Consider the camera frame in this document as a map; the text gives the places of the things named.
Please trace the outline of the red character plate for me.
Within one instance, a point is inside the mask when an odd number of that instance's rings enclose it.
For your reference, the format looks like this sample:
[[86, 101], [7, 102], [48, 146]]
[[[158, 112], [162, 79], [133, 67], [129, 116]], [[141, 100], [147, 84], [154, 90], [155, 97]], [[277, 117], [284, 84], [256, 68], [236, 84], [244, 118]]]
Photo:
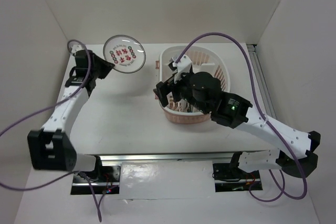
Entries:
[[114, 64], [114, 70], [120, 73], [135, 73], [144, 66], [146, 53], [143, 46], [133, 37], [115, 35], [103, 46], [106, 61]]

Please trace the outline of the green rim plate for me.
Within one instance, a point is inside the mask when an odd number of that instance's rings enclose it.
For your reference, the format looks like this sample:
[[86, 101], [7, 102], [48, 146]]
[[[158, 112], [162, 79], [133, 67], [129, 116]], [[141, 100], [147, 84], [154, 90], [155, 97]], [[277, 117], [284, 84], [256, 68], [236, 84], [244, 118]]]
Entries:
[[194, 108], [194, 106], [192, 104], [190, 104], [189, 102], [183, 101], [182, 104], [183, 104], [183, 112], [185, 112], [185, 113], [195, 113], [195, 112], [197, 112], [197, 109]]

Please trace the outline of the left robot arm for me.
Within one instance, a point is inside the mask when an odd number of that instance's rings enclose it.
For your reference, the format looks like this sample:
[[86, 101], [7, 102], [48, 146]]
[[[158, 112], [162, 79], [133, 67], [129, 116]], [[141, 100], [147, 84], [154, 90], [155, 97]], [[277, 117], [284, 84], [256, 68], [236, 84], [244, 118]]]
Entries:
[[76, 65], [65, 83], [62, 104], [40, 130], [30, 131], [27, 140], [31, 163], [36, 170], [81, 171], [91, 181], [103, 177], [103, 167], [94, 155], [79, 154], [70, 141], [70, 133], [79, 112], [86, 104], [97, 79], [104, 79], [114, 68], [91, 50], [75, 53]]

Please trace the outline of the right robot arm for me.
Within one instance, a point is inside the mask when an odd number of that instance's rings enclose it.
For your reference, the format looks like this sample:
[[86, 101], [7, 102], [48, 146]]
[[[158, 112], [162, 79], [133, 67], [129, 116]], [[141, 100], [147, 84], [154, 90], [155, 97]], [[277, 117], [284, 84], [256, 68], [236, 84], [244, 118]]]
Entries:
[[316, 168], [314, 150], [321, 135], [293, 129], [271, 117], [262, 116], [248, 100], [221, 89], [220, 81], [207, 72], [184, 73], [179, 81], [170, 77], [159, 82], [154, 93], [162, 107], [168, 106], [168, 94], [175, 102], [184, 100], [219, 125], [250, 133], [274, 146], [273, 150], [236, 152], [229, 172], [235, 178], [256, 170], [277, 169], [296, 178], [308, 177]]

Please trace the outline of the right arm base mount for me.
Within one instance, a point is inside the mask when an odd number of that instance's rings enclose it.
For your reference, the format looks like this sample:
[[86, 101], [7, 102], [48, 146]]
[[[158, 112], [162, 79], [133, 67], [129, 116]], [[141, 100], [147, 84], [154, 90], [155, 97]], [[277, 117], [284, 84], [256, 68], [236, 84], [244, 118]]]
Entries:
[[215, 192], [237, 192], [262, 190], [259, 171], [246, 173], [237, 168], [230, 168], [228, 163], [214, 163], [212, 178], [214, 179]]

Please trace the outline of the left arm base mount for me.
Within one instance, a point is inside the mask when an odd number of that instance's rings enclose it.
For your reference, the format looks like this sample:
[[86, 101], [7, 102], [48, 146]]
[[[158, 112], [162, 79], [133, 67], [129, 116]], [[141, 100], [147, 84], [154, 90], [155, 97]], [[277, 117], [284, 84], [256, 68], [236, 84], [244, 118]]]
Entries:
[[[97, 195], [117, 195], [120, 192], [121, 166], [101, 166], [98, 173], [85, 172], [93, 191]], [[74, 175], [71, 185], [71, 195], [90, 195], [88, 181], [82, 175]]]

